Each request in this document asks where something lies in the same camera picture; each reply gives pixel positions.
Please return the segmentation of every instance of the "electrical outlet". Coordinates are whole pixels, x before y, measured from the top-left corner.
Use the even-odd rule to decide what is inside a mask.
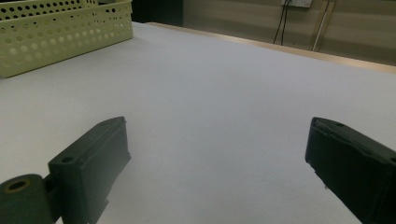
[[[311,7],[312,0],[296,0],[296,7]]]
[[[280,5],[288,4],[289,0],[281,0]],[[312,0],[290,0],[289,7],[311,7]]]

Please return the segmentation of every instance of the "white tabletop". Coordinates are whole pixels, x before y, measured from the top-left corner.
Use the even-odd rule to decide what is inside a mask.
[[[0,182],[47,175],[117,116],[133,158],[101,224],[360,223],[305,163],[309,124],[396,148],[396,76],[134,23],[132,40],[0,80]]]

